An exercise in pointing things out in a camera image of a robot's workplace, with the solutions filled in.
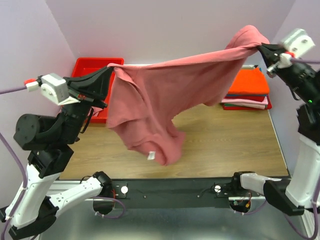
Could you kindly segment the salmon pink t-shirt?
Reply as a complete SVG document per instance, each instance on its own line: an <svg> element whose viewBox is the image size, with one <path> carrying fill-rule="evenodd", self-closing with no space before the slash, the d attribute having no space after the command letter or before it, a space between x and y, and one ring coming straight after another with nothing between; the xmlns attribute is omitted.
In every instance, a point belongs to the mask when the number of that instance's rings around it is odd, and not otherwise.
<svg viewBox="0 0 320 240"><path fill-rule="evenodd" d="M263 43L268 39L247 25L223 50L149 65L111 64L115 78L107 127L128 150L164 166L174 164L182 156L185 134L173 118L200 104L218 104Z"/></svg>

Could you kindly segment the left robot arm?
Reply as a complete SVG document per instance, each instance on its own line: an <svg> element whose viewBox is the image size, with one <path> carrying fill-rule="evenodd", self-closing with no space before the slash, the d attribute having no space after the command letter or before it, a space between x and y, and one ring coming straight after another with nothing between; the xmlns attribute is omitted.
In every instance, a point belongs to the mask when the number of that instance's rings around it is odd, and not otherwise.
<svg viewBox="0 0 320 240"><path fill-rule="evenodd" d="M23 114L16 123L13 138L29 156L27 166L21 168L22 184L16 196L0 210L4 230L12 239L43 233L59 215L85 199L115 195L112 180L102 171L62 193L48 195L68 165L74 153L71 145L86 131L94 109L107 107L112 73L113 68L105 66L82 77L50 73L24 82L25 90L40 90L60 111L56 116Z"/></svg>

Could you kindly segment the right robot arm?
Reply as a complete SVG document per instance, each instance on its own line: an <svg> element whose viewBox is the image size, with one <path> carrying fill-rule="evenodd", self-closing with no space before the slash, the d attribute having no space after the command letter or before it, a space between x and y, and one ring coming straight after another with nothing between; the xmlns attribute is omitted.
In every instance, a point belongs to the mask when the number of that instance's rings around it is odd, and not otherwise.
<svg viewBox="0 0 320 240"><path fill-rule="evenodd" d="M258 47L269 74L276 74L290 89L297 109L300 148L291 178L271 178L251 171L235 172L229 190L248 190L288 216L303 215L306 210L320 212L320 73L279 44Z"/></svg>

